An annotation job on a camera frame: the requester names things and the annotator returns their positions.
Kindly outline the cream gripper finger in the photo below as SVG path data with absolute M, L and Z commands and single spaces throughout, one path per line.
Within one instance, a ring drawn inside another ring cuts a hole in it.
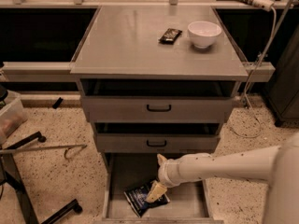
M 162 155 L 162 154 L 157 155 L 157 162 L 159 165 L 162 165 L 166 161 L 167 161 L 167 158 L 164 155 Z
M 154 180 L 146 198 L 147 203 L 154 203 L 167 192 L 167 187 L 161 182 Z

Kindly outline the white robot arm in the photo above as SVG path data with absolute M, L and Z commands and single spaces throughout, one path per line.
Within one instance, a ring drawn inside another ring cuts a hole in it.
M 153 203 L 168 189 L 211 177 L 268 185 L 263 224 L 299 224 L 299 133 L 283 145 L 226 156 L 187 154 L 178 159 L 157 156 L 158 179 L 147 201 Z

